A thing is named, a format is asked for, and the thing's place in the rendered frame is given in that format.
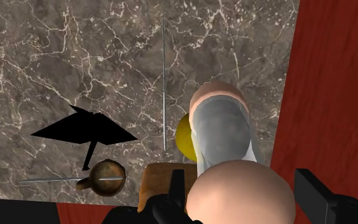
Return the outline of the brown mug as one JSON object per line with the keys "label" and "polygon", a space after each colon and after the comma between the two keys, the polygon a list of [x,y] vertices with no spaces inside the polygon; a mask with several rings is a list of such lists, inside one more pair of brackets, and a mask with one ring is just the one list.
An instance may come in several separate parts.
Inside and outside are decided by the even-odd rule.
{"label": "brown mug", "polygon": [[101,197],[112,197],[119,193],[126,181],[126,170],[117,161],[105,159],[95,164],[87,178],[76,183],[76,190],[90,188]]}

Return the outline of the pink and grey grinder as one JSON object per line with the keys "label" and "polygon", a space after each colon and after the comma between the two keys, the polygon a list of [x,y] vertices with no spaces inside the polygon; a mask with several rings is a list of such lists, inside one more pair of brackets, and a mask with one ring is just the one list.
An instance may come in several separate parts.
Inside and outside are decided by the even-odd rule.
{"label": "pink and grey grinder", "polygon": [[191,139],[198,177],[186,210],[202,224],[294,224],[289,184],[265,164],[254,145],[249,109],[241,92],[212,81],[192,96]]}

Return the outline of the brown wooden block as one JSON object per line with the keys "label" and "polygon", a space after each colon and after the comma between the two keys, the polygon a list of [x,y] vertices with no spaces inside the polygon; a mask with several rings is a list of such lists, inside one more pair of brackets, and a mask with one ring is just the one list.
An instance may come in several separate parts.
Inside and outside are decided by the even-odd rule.
{"label": "brown wooden block", "polygon": [[175,169],[184,170],[184,202],[187,201],[188,193],[197,178],[197,165],[168,162],[152,163],[146,166],[142,175],[139,205],[137,206],[138,212],[144,209],[146,201],[150,197],[158,194],[168,194],[172,171]]}

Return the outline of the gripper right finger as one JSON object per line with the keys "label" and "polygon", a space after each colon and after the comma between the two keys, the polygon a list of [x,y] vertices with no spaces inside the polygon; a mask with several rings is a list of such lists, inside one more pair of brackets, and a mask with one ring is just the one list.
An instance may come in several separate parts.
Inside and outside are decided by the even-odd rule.
{"label": "gripper right finger", "polygon": [[308,169],[295,170],[294,198],[312,224],[358,224],[358,199],[333,193]]}

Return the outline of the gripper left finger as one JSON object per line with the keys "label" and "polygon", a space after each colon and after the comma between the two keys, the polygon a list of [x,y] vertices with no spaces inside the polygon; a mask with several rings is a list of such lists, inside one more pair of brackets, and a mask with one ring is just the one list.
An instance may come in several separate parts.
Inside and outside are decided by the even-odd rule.
{"label": "gripper left finger", "polygon": [[184,171],[172,171],[168,194],[150,197],[141,212],[136,207],[112,208],[101,224],[202,224],[184,211]]}

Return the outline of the yellow round fruit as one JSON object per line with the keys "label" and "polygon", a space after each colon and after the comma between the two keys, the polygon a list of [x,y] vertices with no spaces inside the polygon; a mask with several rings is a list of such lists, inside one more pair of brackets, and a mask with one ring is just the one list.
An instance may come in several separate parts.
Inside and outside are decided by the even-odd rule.
{"label": "yellow round fruit", "polygon": [[189,114],[185,114],[179,121],[176,128],[175,142],[178,150],[189,160],[196,162],[196,153],[194,150],[191,127],[189,124]]}

